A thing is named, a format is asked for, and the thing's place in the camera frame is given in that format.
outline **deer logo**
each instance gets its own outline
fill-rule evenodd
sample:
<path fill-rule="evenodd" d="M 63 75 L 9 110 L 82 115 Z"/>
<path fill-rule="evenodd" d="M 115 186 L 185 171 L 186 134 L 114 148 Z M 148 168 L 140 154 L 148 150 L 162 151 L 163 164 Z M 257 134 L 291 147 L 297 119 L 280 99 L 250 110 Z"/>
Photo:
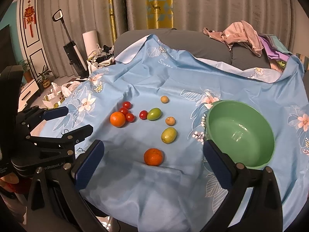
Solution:
<path fill-rule="evenodd" d="M 154 8 L 154 12 L 156 12 L 156 9 L 159 10 L 159 12 L 161 12 L 161 7 L 160 6 L 157 6 L 158 5 L 158 1 L 157 2 L 152 2 L 152 7 Z"/>

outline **purple cloth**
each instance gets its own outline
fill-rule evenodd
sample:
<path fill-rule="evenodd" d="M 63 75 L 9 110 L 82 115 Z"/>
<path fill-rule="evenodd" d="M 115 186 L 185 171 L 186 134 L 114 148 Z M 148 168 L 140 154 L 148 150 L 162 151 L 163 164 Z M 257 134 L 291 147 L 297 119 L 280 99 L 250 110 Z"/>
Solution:
<path fill-rule="evenodd" d="M 262 43 L 269 59 L 282 60 L 282 61 L 285 61 L 285 62 L 288 61 L 288 59 L 290 57 L 289 55 L 286 55 L 286 54 L 283 54 L 279 51 L 274 50 L 265 38 L 263 38 L 261 36 L 259 36 L 259 38 L 261 40 L 261 43 Z"/>

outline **red chinese knot ornament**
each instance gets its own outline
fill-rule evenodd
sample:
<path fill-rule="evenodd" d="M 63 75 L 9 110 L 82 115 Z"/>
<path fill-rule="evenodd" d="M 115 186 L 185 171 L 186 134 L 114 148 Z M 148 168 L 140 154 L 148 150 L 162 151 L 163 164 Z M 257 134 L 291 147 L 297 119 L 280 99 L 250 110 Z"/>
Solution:
<path fill-rule="evenodd" d="M 24 13 L 24 26 L 25 29 L 27 28 L 27 24 L 29 24 L 30 27 L 30 33 L 31 37 L 33 37 L 33 31 L 32 31 L 32 26 L 31 23 L 34 22 L 34 24 L 37 23 L 36 19 L 36 13 L 34 11 L 33 6 L 30 6 L 30 0 L 28 1 L 28 8 L 25 8 L 25 13 Z"/>

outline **green fruit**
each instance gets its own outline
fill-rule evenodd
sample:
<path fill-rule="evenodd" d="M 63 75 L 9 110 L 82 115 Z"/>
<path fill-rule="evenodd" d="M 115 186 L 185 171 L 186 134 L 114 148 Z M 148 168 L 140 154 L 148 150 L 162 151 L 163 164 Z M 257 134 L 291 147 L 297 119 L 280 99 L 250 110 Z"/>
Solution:
<path fill-rule="evenodd" d="M 149 111 L 147 114 L 147 119 L 148 120 L 156 120 L 161 117 L 161 110 L 159 108 L 153 108 Z"/>
<path fill-rule="evenodd" d="M 174 127 L 166 128 L 163 133 L 161 134 L 161 140 L 165 144 L 172 143 L 177 136 L 177 131 Z"/>

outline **white paper roll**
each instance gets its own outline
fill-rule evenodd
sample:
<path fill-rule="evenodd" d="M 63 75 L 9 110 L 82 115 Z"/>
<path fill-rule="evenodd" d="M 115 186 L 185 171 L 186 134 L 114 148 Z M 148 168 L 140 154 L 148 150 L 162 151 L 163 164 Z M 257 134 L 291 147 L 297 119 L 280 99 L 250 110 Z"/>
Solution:
<path fill-rule="evenodd" d="M 96 30 L 85 32 L 82 34 L 82 37 L 84 38 L 84 44 L 86 48 L 87 56 L 94 50 L 96 50 L 97 44 L 98 44 L 98 35 L 96 33 Z"/>

